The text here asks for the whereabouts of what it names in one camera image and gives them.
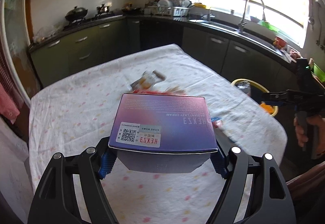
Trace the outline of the person's right hand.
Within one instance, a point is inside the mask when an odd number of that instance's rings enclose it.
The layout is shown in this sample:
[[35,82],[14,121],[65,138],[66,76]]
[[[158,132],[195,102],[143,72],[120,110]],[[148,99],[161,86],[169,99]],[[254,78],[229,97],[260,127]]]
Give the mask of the person's right hand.
[[[318,128],[318,146],[317,146],[317,153],[324,152],[324,118],[321,116],[312,116],[306,119],[306,122],[310,126],[314,126]],[[298,145],[300,147],[304,147],[305,144],[309,141],[310,137],[307,135],[309,131],[312,131],[311,128],[306,127],[304,128],[297,118],[294,118],[294,126],[295,126],[295,133],[296,138],[298,141]]]

